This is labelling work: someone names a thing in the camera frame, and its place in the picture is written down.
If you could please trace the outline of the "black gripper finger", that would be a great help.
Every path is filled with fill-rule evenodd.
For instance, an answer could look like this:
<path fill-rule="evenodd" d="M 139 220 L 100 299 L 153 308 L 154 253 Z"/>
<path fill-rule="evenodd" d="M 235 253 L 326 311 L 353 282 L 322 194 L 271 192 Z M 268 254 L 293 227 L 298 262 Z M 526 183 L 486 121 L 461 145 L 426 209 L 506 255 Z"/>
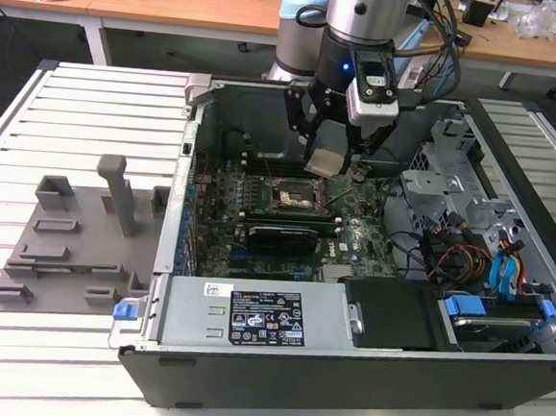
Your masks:
<path fill-rule="evenodd" d="M 350 166 L 352 156 L 372 155 L 375 153 L 389 135 L 394 132 L 396 126 L 397 122 L 388 126 L 378 127 L 372 134 L 362 137 L 361 128 L 349 123 L 347 125 L 348 149 L 345 154 L 344 167 L 348 168 Z"/>
<path fill-rule="evenodd" d="M 297 133 L 299 138 L 305 140 L 306 149 L 313 149 L 318 129 L 326 118 L 327 100 L 323 100 L 318 107 L 312 104 L 311 107 L 315 108 L 316 111 L 311 119 L 308 119 L 303 109 L 305 94 L 306 90 L 303 87 L 290 84 L 283 92 L 283 99 L 289 129 Z"/>

